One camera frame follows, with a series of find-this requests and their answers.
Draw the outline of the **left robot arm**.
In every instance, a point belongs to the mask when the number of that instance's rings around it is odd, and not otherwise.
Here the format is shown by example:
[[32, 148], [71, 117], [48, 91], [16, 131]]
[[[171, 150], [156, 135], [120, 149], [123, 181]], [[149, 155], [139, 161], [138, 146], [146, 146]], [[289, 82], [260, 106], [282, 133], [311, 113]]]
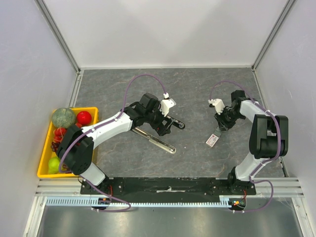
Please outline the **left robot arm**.
[[170, 133], [174, 119], [169, 117], [169, 111], [176, 102], [165, 97], [159, 100], [150, 93], [145, 93], [140, 101], [136, 101], [109, 119], [97, 124], [78, 128], [69, 127], [57, 149], [60, 164], [65, 164], [74, 174], [91, 183], [91, 188], [97, 194], [108, 190], [106, 174], [92, 162], [95, 148], [112, 137], [128, 132], [148, 123], [159, 136]]

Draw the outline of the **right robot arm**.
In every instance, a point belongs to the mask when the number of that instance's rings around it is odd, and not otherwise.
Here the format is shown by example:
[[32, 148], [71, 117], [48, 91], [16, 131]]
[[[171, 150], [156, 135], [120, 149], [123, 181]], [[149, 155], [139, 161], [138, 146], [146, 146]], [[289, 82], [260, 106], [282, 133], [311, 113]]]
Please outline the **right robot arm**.
[[231, 129], [238, 119], [248, 119], [252, 123], [249, 137], [249, 153], [235, 166], [225, 182], [231, 194], [253, 193], [253, 177], [274, 158], [284, 156], [288, 151], [288, 118], [275, 115], [252, 98], [247, 98], [243, 90], [231, 93], [231, 105], [224, 105], [221, 99], [210, 99], [210, 107], [215, 108], [215, 119], [219, 132]]

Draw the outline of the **red white staple box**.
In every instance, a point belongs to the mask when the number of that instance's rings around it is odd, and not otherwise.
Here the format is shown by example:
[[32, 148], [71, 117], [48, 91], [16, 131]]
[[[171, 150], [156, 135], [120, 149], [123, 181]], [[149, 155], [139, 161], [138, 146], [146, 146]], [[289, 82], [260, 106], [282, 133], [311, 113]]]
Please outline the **red white staple box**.
[[205, 142], [206, 145], [213, 148], [221, 136], [221, 131], [214, 131]]

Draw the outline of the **silver and black stapler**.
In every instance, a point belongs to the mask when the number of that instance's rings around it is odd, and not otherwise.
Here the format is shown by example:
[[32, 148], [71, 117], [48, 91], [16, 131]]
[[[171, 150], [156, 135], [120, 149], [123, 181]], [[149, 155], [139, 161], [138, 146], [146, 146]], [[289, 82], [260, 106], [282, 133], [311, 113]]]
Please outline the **silver and black stapler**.
[[175, 154], [176, 153], [176, 148], [162, 140], [160, 140], [159, 138], [149, 134], [148, 132], [145, 132], [139, 128], [134, 128], [132, 129], [132, 131], [144, 138], [146, 138], [150, 143], [156, 145], [157, 147], [163, 149], [164, 151], [170, 153], [170, 154]]

